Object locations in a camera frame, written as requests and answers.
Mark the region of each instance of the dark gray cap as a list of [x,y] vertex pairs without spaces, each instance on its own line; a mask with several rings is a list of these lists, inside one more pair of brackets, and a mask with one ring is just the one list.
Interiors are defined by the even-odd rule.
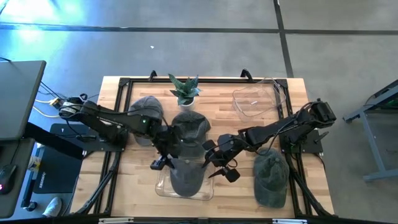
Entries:
[[205,176],[206,167],[201,162],[184,159],[171,159],[174,169],[170,169],[170,181],[175,193],[191,197],[199,192]]
[[180,152],[179,157],[197,158],[205,154],[201,145],[206,141],[206,132],[210,130],[206,117],[194,111],[183,111],[174,117],[172,126],[178,138],[174,147]]
[[[163,118],[163,108],[162,105],[160,104],[159,100],[155,98],[154,96],[145,96],[136,102],[134,102],[131,106],[129,111],[132,110],[137,110],[135,112],[129,113],[129,115],[134,115],[134,114],[142,114],[146,116],[151,116],[154,118]],[[150,146],[152,145],[152,142],[149,139],[142,138],[142,137],[137,137],[135,136],[136,142],[140,146]]]
[[282,208],[286,202],[289,166],[282,154],[271,149],[254,160],[254,196],[260,205]]

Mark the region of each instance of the black desk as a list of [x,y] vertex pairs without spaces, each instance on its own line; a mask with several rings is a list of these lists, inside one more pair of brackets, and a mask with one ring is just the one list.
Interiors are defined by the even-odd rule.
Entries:
[[13,163],[18,166],[13,189],[0,195],[0,218],[14,213],[35,141],[83,159],[81,147],[28,122],[45,65],[45,61],[0,62],[0,145],[4,146],[0,166],[9,164],[15,151]]

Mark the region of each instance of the white cable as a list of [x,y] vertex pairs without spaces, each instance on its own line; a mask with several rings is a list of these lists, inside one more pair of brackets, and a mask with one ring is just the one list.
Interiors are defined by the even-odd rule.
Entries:
[[35,101],[39,102],[39,103],[51,103],[51,100],[48,100],[48,101],[35,100]]
[[41,112],[41,110],[37,109],[35,106],[33,106],[33,109],[35,109],[37,112],[39,112],[41,115],[43,115],[43,116],[45,116],[45,117],[47,117],[47,118],[59,118],[59,115],[54,115],[54,116],[52,116],[52,115],[47,115],[47,114]]

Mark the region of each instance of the gray floor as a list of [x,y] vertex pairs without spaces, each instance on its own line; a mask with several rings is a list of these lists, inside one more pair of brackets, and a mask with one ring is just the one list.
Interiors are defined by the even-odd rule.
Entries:
[[[276,29],[271,0],[10,0],[1,22],[117,27]],[[280,0],[286,29],[396,30],[393,0]],[[0,54],[11,60],[46,60],[43,81],[65,95],[96,94],[104,75],[286,77],[278,34],[66,32],[0,30]],[[377,171],[362,124],[340,119],[378,89],[397,79],[396,35],[287,35],[294,77],[305,79],[311,100],[330,103],[339,120],[323,140],[326,175],[337,215],[398,222],[398,179],[365,183]],[[48,114],[55,110],[38,105]],[[30,120],[49,129],[58,119]],[[40,214],[53,195],[35,195],[40,207],[13,218]]]

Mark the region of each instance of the sneaker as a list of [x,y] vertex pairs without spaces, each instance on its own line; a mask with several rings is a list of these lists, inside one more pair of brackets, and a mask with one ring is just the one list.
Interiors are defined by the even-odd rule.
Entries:
[[56,217],[61,212],[62,200],[60,197],[55,197],[51,200],[43,215],[46,217]]

